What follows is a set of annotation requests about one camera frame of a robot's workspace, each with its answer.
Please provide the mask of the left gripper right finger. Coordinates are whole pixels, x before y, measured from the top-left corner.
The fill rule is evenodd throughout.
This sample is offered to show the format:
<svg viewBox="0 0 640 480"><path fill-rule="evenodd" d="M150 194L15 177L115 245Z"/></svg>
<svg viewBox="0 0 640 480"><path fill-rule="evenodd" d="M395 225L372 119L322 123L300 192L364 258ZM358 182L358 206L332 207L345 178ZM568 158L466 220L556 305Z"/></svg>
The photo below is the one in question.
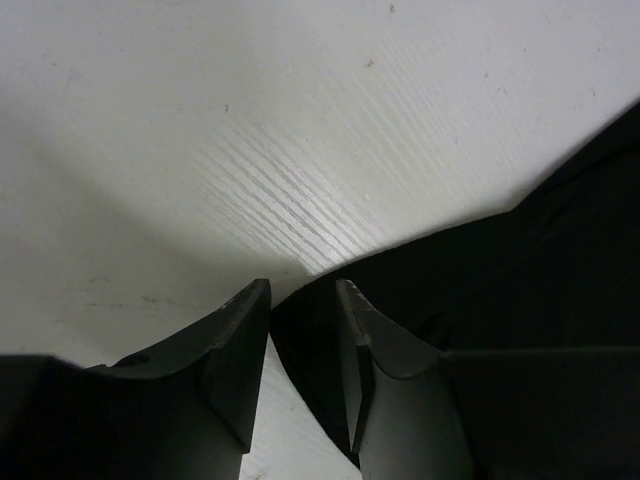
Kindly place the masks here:
<svg viewBox="0 0 640 480"><path fill-rule="evenodd" d="M366 479L635 479L634 347L440 351L336 285L349 445Z"/></svg>

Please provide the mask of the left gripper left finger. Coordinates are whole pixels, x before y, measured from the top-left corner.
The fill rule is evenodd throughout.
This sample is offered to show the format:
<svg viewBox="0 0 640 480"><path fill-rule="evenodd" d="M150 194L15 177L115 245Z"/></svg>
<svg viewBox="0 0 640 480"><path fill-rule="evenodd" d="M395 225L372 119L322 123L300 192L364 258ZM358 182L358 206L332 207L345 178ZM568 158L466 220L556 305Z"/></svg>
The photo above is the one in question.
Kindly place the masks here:
<svg viewBox="0 0 640 480"><path fill-rule="evenodd" d="M1 359L5 479L235 479L250 450L271 288L117 363Z"/></svg>

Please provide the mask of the black tank top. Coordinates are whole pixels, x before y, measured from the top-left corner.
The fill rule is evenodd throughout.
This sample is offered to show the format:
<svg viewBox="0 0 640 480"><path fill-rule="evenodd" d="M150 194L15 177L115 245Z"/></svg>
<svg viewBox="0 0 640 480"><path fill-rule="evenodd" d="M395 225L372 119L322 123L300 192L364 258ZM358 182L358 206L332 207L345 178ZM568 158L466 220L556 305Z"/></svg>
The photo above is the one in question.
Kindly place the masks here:
<svg viewBox="0 0 640 480"><path fill-rule="evenodd" d="M348 264L274 309L271 337L286 373L360 470L340 363L341 280L440 351L639 351L638 109L512 210Z"/></svg>

